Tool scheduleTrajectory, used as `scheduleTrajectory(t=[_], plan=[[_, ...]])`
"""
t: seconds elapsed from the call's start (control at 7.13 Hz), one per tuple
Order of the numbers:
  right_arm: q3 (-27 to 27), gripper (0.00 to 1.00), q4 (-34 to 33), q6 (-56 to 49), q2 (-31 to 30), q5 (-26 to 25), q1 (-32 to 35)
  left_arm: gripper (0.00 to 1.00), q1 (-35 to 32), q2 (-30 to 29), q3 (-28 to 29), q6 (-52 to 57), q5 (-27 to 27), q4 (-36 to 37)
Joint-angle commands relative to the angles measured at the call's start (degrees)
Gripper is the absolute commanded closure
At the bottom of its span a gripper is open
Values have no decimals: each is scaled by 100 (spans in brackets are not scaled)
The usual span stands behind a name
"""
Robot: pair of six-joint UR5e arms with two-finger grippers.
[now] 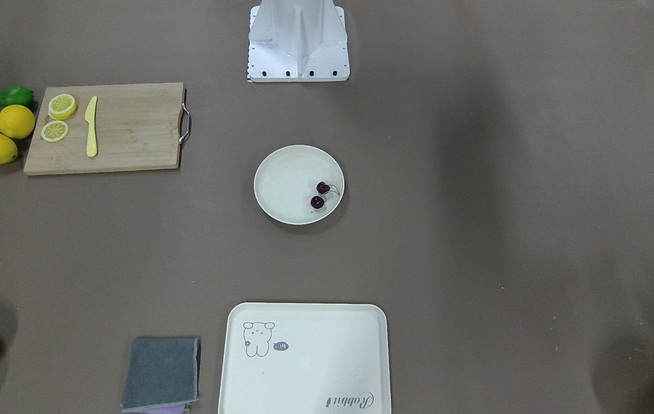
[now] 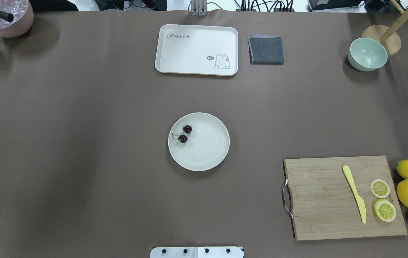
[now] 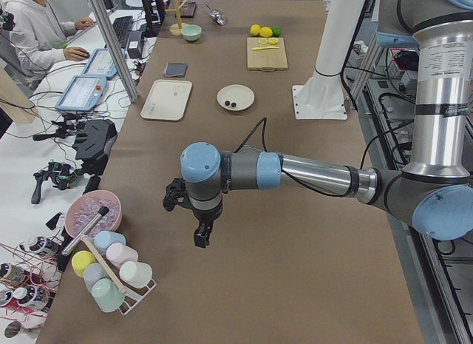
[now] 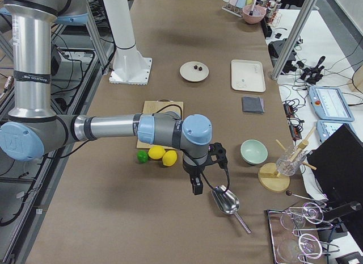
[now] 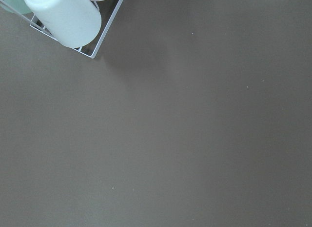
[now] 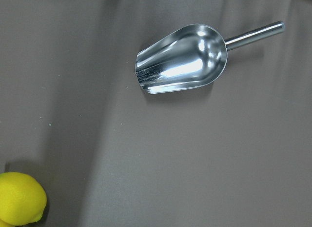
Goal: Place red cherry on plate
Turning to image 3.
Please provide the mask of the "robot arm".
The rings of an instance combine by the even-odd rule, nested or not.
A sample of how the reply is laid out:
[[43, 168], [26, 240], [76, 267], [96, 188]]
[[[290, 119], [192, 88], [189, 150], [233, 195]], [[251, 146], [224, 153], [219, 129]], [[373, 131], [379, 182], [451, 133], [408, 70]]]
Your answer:
[[285, 178], [382, 209], [436, 240], [454, 240], [472, 230], [470, 174], [462, 164], [470, 112], [472, 0], [381, 0], [380, 9], [380, 45], [420, 49], [409, 163], [400, 171], [362, 169], [246, 143], [234, 152], [191, 144], [181, 153], [181, 176], [166, 187], [163, 206], [194, 213], [196, 246], [209, 244], [226, 192], [271, 189]]

